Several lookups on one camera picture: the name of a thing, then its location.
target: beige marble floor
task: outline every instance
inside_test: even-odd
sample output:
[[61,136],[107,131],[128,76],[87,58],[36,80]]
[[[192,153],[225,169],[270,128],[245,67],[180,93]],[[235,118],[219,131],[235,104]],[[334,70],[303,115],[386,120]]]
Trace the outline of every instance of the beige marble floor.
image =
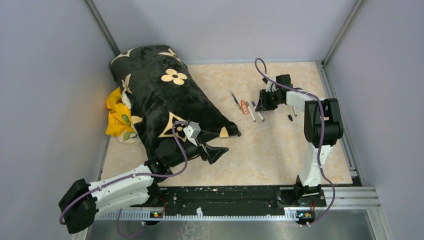
[[[271,76],[290,74],[294,87],[325,97],[318,69],[314,62],[268,63]],[[253,122],[237,108],[230,90],[238,100],[258,101],[259,90],[265,88],[252,63],[189,65],[190,74],[229,120],[238,125],[241,137],[218,138],[211,146],[228,147],[216,163],[200,158],[188,163],[185,172],[166,179],[162,186],[225,186],[225,185],[291,185],[300,173],[307,152],[303,133],[304,114],[294,117],[291,107],[280,105],[263,112],[265,122]],[[107,179],[127,172],[147,159],[142,144],[126,145],[110,139],[101,178]],[[172,169],[174,173],[183,163]],[[350,184],[352,179],[340,142],[330,152],[324,166],[326,176],[336,184]]]

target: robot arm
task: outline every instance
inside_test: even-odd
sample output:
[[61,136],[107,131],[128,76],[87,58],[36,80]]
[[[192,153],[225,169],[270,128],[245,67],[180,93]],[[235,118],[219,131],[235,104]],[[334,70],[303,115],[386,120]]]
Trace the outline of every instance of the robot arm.
[[[202,132],[196,122],[186,122],[183,130],[189,140],[182,144],[187,160],[200,156],[213,164],[229,150],[206,144],[214,138],[213,133]],[[133,205],[155,205],[161,194],[157,183],[174,176],[170,168],[183,163],[185,158],[172,138],[163,140],[154,153],[143,165],[121,175],[90,183],[84,179],[75,181],[59,202],[61,224],[74,234],[105,213]]]
[[[293,88],[290,75],[279,75],[271,78],[273,81]],[[317,100],[304,92],[291,91],[267,83],[266,89],[259,92],[259,101],[256,111],[270,111],[279,104],[286,104],[304,112],[304,136],[308,141],[308,149],[303,169],[297,176],[294,186],[297,199],[317,195],[321,191],[321,168],[318,163],[318,150],[321,135],[321,116]],[[335,98],[320,99],[324,109],[324,140],[320,152],[321,167],[325,165],[327,156],[343,136],[343,123],[339,110],[339,103]]]

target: gray wall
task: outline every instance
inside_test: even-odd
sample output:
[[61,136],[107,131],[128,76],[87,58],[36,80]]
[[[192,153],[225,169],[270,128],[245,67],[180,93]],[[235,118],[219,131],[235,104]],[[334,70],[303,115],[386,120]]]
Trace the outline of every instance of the gray wall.
[[363,178],[396,239],[422,239],[424,1],[368,1],[329,64]]
[[121,52],[168,44],[187,63],[322,60],[356,0],[95,0]]
[[113,54],[82,0],[0,6],[0,239],[71,239],[58,202],[100,168]]

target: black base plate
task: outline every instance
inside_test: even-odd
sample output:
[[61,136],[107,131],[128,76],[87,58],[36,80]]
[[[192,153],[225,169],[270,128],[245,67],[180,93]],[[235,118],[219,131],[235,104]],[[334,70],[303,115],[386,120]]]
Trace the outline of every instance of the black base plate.
[[[285,214],[284,207],[309,207],[310,204],[305,203],[307,199],[292,199],[292,185],[184,186],[160,190],[167,216],[196,215],[197,208],[201,208],[204,216],[277,216]],[[326,206],[320,195],[313,200],[315,207]],[[157,203],[157,207],[160,206],[163,206],[161,201]]]

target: pillow with flower pattern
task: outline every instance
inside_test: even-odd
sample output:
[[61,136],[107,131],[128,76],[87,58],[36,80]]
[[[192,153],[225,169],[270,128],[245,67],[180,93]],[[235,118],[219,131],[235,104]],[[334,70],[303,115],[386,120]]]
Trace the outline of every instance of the pillow with flower pattern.
[[[241,135],[237,125],[223,116],[202,92],[171,47],[133,48],[119,54],[109,67],[122,90],[122,102],[131,116],[140,119],[134,127],[148,158],[154,156],[161,141],[173,137],[171,128],[175,121],[199,123],[202,130],[209,132],[202,138],[205,141]],[[185,143],[183,126],[177,126],[176,132]]]

